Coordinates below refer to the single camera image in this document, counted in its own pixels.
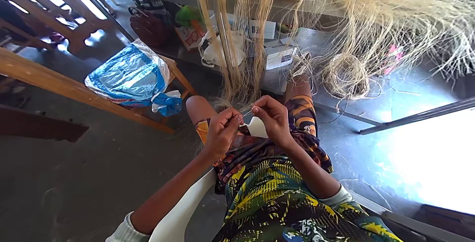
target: floor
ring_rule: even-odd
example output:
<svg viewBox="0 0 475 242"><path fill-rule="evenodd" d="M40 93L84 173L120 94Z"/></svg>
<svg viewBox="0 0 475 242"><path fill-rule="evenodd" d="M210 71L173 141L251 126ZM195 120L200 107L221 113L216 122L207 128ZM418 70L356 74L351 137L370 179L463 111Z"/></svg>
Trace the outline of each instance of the floor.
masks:
<svg viewBox="0 0 475 242"><path fill-rule="evenodd" d="M130 0L116 1L119 21L133 33L126 11ZM117 32L98 31L78 56L65 51L65 45L55 52L28 48L20 55L83 81L125 41ZM219 75L186 63L179 68L199 94L218 94ZM451 102L456 95L450 84L436 80L431 87L421 85L425 72L403 74L420 83L404 84L397 79L403 75L395 77L392 82L407 88L396 88L401 92L390 100L372 99L370 105L390 102L395 117ZM27 111L45 111L48 117L72 119L90 129L76 143L0 137L1 241L104 241L201 146L185 109L170 121L177 128L170 135L36 87L28 88L28 95ZM360 136L355 131L370 125L317 110L318 135L333 162L333 176L372 201L407 216L420 203L474 214L463 202L475 194L466 185L475 161L466 126L475 124L474 113L461 111ZM225 198L210 190L187 227L186 240L210 241L221 227L225 208Z"/></svg>

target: white box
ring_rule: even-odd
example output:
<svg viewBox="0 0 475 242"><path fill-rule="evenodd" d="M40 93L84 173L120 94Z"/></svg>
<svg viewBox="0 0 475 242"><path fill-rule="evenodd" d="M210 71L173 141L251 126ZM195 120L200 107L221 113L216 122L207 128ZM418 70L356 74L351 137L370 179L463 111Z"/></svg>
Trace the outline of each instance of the white box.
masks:
<svg viewBox="0 0 475 242"><path fill-rule="evenodd" d="M295 43L291 41L287 45L288 38L264 43L265 69L276 69L292 63L292 55L295 53Z"/></svg>

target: blue and white plastic bag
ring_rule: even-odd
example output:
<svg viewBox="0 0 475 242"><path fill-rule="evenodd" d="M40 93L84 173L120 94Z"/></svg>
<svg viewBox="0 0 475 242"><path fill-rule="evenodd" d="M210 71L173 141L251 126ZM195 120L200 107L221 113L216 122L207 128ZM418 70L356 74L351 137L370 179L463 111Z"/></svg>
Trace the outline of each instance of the blue and white plastic bag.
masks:
<svg viewBox="0 0 475 242"><path fill-rule="evenodd" d="M169 79L167 63L137 39L90 73L84 84L111 102L132 107L155 104L161 109L154 112L170 116L181 110L181 98L175 91L163 93Z"/></svg>

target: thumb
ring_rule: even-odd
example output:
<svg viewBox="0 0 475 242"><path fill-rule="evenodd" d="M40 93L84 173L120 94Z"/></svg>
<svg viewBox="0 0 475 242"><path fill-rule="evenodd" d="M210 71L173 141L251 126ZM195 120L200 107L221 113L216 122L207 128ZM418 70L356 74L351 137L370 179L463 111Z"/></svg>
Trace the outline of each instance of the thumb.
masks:
<svg viewBox="0 0 475 242"><path fill-rule="evenodd" d="M234 136L238 132L239 124L242 121L242 115L235 115L222 131L222 134Z"/></svg>
<svg viewBox="0 0 475 242"><path fill-rule="evenodd" d="M264 124L266 122L269 123L270 120L272 120L272 118L269 116L269 114L265 110L263 110L262 108L260 108L258 106L253 106L252 107L252 113L254 114L254 116L259 117L259 119L261 119L262 122L264 122Z"/></svg>

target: hand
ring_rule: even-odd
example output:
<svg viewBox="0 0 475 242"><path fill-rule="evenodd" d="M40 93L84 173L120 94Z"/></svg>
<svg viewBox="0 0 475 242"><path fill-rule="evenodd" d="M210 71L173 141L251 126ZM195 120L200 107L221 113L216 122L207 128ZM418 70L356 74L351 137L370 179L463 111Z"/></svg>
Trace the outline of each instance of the hand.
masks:
<svg viewBox="0 0 475 242"><path fill-rule="evenodd" d="M280 148L287 148L295 143L290 135L287 108L279 101L270 96L263 96L254 103L251 111L264 122L270 140Z"/></svg>
<svg viewBox="0 0 475 242"><path fill-rule="evenodd" d="M235 108L228 108L211 118L203 151L213 161L221 158L229 150L238 127L243 124L242 114Z"/></svg>

